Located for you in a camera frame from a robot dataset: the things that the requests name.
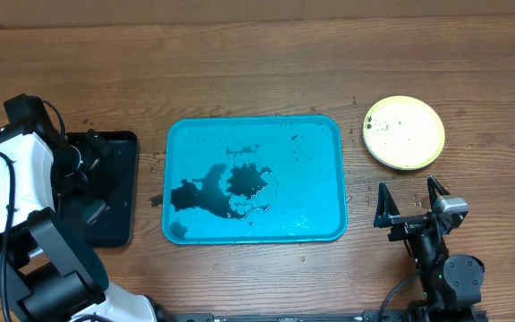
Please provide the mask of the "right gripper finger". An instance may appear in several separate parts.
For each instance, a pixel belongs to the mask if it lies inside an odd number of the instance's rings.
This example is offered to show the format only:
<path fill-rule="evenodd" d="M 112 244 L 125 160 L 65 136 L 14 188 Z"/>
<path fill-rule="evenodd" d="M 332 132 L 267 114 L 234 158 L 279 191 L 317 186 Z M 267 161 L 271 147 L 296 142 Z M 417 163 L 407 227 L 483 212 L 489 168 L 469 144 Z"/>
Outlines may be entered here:
<path fill-rule="evenodd" d="M 378 186 L 378 198 L 374 227 L 391 227 L 400 222 L 401 214 L 389 192 L 386 184 L 381 182 Z"/>
<path fill-rule="evenodd" d="M 444 196 L 449 195 L 450 192 L 433 175 L 427 178 L 426 183 L 431 208 L 442 208 Z"/>

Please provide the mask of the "yellow-green plate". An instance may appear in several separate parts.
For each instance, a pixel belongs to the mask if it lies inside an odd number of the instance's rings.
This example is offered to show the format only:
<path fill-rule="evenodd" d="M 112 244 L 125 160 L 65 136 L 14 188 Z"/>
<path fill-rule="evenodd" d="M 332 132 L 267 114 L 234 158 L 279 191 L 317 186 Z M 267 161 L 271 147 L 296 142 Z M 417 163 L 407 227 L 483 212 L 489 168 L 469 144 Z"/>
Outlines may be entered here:
<path fill-rule="evenodd" d="M 427 103 L 392 96 L 374 103 L 362 125 L 368 152 L 383 165 L 412 171 L 432 164 L 442 153 L 445 129 Z"/>

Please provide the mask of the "dark green sponge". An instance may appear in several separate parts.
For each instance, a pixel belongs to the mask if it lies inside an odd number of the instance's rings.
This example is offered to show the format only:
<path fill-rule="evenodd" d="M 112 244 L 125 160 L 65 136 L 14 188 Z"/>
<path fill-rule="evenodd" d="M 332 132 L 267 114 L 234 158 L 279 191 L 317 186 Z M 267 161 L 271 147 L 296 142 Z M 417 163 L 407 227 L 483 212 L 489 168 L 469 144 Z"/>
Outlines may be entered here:
<path fill-rule="evenodd" d="M 109 206 L 103 200 L 93 202 L 85 212 L 86 223 L 92 225 L 97 218 L 109 209 Z"/>

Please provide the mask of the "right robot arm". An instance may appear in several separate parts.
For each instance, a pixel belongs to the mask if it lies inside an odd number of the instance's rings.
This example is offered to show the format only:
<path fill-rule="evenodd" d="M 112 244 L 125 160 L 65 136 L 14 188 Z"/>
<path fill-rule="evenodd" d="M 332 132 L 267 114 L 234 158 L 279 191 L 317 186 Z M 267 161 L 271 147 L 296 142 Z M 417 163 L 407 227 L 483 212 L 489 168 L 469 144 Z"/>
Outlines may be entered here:
<path fill-rule="evenodd" d="M 416 273 L 393 288 L 378 313 L 399 289 L 419 279 L 424 299 L 413 301 L 403 314 L 404 321 L 480 321 L 484 312 L 475 311 L 481 302 L 485 266 L 470 255 L 452 255 L 444 236 L 460 227 L 469 212 L 467 201 L 448 192 L 434 176 L 427 179 L 431 208 L 423 215 L 402 216 L 385 183 L 378 187 L 374 226 L 388 228 L 388 240 L 403 242 L 416 265 Z"/>

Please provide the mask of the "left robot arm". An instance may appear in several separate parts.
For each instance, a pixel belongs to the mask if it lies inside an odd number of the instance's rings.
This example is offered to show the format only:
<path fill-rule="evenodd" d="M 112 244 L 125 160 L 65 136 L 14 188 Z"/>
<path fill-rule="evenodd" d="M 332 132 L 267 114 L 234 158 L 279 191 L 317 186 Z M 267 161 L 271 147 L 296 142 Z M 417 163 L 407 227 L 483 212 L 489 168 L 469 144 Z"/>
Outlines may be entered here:
<path fill-rule="evenodd" d="M 87 206 L 52 182 L 57 150 L 32 132 L 0 132 L 0 300 L 4 319 L 22 321 L 161 321 L 145 295 L 108 280 L 84 237 L 64 221 Z"/>

